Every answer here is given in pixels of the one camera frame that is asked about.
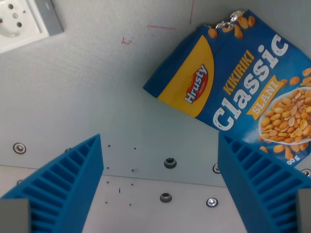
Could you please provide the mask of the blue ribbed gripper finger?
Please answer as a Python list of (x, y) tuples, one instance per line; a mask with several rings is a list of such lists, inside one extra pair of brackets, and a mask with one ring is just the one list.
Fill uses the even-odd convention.
[(80, 233), (103, 170), (97, 134), (45, 164), (1, 200), (29, 201), (33, 233)]
[(218, 167), (249, 233), (296, 233), (296, 195), (311, 180), (229, 135), (218, 136)]

